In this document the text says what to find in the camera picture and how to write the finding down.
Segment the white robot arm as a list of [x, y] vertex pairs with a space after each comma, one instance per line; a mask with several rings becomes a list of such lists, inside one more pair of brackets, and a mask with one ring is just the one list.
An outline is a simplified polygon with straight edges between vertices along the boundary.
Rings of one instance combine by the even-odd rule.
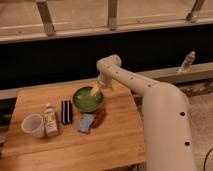
[[171, 83], [122, 69], [116, 54], [98, 60], [96, 67], [98, 89], [116, 80], [142, 97], [147, 171], [197, 171], [186, 94]]

